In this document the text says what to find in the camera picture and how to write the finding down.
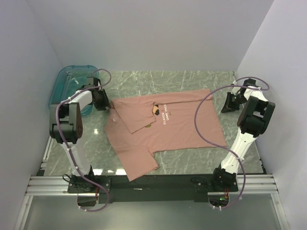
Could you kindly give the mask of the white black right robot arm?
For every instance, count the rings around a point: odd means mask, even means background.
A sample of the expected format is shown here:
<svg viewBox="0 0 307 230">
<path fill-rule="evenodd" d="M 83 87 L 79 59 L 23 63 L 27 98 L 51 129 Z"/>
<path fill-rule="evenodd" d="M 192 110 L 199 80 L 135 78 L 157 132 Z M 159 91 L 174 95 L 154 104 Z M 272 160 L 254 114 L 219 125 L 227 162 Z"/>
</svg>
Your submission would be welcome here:
<svg viewBox="0 0 307 230">
<path fill-rule="evenodd" d="M 238 118 L 236 139 L 222 160 L 219 167 L 213 171 L 211 187 L 215 191 L 222 191 L 236 185 L 236 175 L 239 164 L 255 140 L 262 135 L 271 120 L 275 110 L 275 103 L 268 101 L 263 95 L 263 89 L 256 84 L 256 77 L 244 77 L 243 88 L 239 88 L 236 81 L 233 89 L 227 93 L 222 113 L 238 111 L 244 105 Z"/>
</svg>

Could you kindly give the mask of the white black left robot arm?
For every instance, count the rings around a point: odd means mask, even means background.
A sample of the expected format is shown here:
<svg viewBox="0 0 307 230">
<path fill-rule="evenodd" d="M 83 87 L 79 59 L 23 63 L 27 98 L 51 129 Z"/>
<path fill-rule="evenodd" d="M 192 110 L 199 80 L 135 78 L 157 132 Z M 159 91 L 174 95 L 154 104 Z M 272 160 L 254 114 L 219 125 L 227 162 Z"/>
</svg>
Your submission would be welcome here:
<svg viewBox="0 0 307 230">
<path fill-rule="evenodd" d="M 78 191 L 99 191 L 92 166 L 85 157 L 82 145 L 83 122 L 81 110 L 93 105 L 97 111 L 105 111 L 110 102 L 99 78 L 88 77 L 86 84 L 72 96 L 50 106 L 49 133 L 59 143 L 71 163 L 69 184 Z"/>
</svg>

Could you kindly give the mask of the pink t shirt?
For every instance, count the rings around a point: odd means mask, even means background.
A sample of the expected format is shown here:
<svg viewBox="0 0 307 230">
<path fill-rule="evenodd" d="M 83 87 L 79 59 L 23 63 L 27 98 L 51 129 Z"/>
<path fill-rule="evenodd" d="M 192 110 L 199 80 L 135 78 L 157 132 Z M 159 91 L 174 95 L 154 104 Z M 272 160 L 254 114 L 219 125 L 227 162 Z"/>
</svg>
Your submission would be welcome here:
<svg viewBox="0 0 307 230">
<path fill-rule="evenodd" d="M 107 138 L 129 181 L 159 167 L 158 151 L 226 146 L 210 89 L 151 94 L 111 101 Z"/>
</svg>

